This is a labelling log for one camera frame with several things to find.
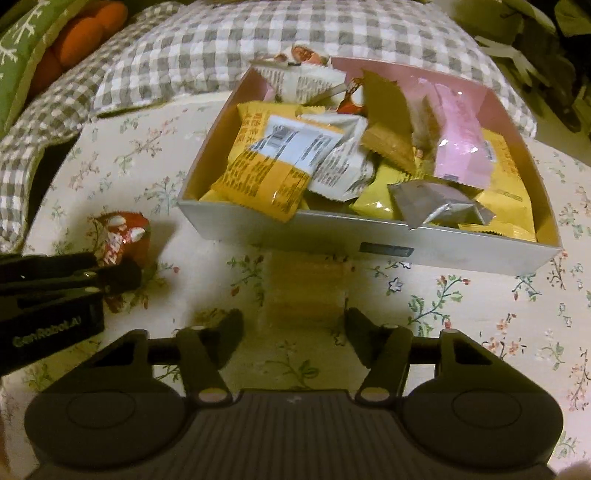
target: pillow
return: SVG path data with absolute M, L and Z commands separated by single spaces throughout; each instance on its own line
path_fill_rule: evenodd
M 0 35 L 3 35 L 8 27 L 26 14 L 36 3 L 37 0 L 17 0 L 14 5 L 6 9 L 0 17 Z
M 195 2 L 129 49 L 105 76 L 94 112 L 236 86 L 257 55 L 293 42 L 331 55 L 381 59 L 491 87 L 517 127 L 536 122 L 491 58 L 436 5 L 411 0 L 273 0 L 217 7 Z
M 33 73 L 45 50 L 88 0 L 38 0 L 0 38 L 0 138 L 27 99 Z
M 0 251 L 14 252 L 24 240 L 29 192 L 44 149 L 80 132 L 112 62 L 180 8 L 179 3 L 164 2 L 133 17 L 127 27 L 35 98 L 0 141 Z

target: wrapped candy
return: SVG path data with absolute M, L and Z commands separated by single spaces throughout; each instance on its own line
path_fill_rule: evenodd
M 488 208 L 449 185 L 411 180 L 388 185 L 388 190 L 410 230 L 433 222 L 448 226 L 488 225 L 495 217 Z
M 144 267 L 150 246 L 150 222 L 141 213 L 111 212 L 101 215 L 98 221 L 107 234 L 103 262 L 118 265 L 123 257 Z

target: cardboard box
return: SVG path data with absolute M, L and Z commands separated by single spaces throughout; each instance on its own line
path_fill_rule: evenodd
M 262 100 L 268 92 L 265 80 L 252 69 L 231 94 L 209 131 L 178 198 L 181 210 L 202 237 L 283 250 L 387 255 L 434 267 L 508 275 L 532 273 L 562 250 L 538 170 L 492 90 L 471 80 L 384 61 L 334 57 L 333 65 L 346 71 L 347 81 L 362 76 L 362 69 L 366 69 L 391 80 L 420 76 L 461 91 L 478 113 L 480 124 L 505 137 L 530 194 L 538 243 L 436 226 L 409 231 L 404 222 L 364 218 L 347 213 L 342 204 L 321 198 L 309 201 L 311 210 L 298 210 L 285 224 L 230 203 L 198 201 L 226 168 L 228 153 L 241 125 L 236 105 Z

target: red candy wrapper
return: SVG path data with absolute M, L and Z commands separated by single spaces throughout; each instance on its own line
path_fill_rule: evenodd
M 366 115 L 363 104 L 363 79 L 354 78 L 349 82 L 344 100 L 336 109 L 337 113 L 349 113 L 351 115 Z
M 123 257 L 146 264 L 150 246 L 150 222 L 137 212 L 111 212 L 97 218 L 105 227 L 107 240 L 103 253 L 105 265 L 118 265 Z

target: yellow snack package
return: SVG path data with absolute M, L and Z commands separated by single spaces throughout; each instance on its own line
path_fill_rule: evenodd
M 232 163 L 249 145 L 258 142 L 265 136 L 265 128 L 270 115 L 296 118 L 303 113 L 324 113 L 325 110 L 323 106 L 301 106 L 292 103 L 271 103 L 258 100 L 240 103 L 238 105 L 238 114 L 240 120 L 242 120 L 242 125 L 228 155 L 228 163 Z
M 363 99 L 369 126 L 361 138 L 362 145 L 382 155 L 393 166 L 416 173 L 413 126 L 400 87 L 377 73 L 364 70 Z
M 274 115 L 295 118 L 304 113 L 324 113 L 325 111 L 326 108 L 323 106 L 303 106 L 296 103 L 272 103 L 261 100 L 253 100 L 238 105 L 240 120 L 244 120 L 245 115 L 248 113 L 269 112 Z
M 226 197 L 216 192 L 215 190 L 208 190 L 200 199 L 200 202 L 230 202 Z M 305 198 L 302 198 L 298 205 L 298 210 L 310 210 L 310 205 Z
M 443 180 L 430 177 L 426 174 L 426 171 L 428 171 L 427 163 L 429 161 L 423 158 L 423 153 L 420 150 L 414 150 L 414 157 L 414 163 L 417 166 L 414 174 L 406 173 L 383 161 L 378 167 L 375 180 L 359 195 L 350 208 L 354 212 L 367 217 L 381 218 L 383 220 L 402 220 L 402 213 L 392 203 L 388 191 L 389 184 L 422 180 L 425 178 L 438 183 L 446 183 Z
M 328 125 L 270 115 L 264 135 L 229 162 L 212 190 L 286 222 L 295 215 L 316 167 L 343 133 Z
M 383 220 L 402 220 L 402 213 L 392 203 L 388 187 L 390 183 L 400 183 L 408 176 L 402 170 L 382 162 L 375 174 L 375 180 L 363 191 L 350 208 L 360 215 Z
M 477 193 L 474 199 L 492 210 L 496 217 L 488 225 L 461 223 L 459 228 L 537 242 L 530 196 L 505 139 L 484 128 L 482 135 L 490 150 L 489 156 L 496 157 L 496 164 L 491 176 L 491 186 Z

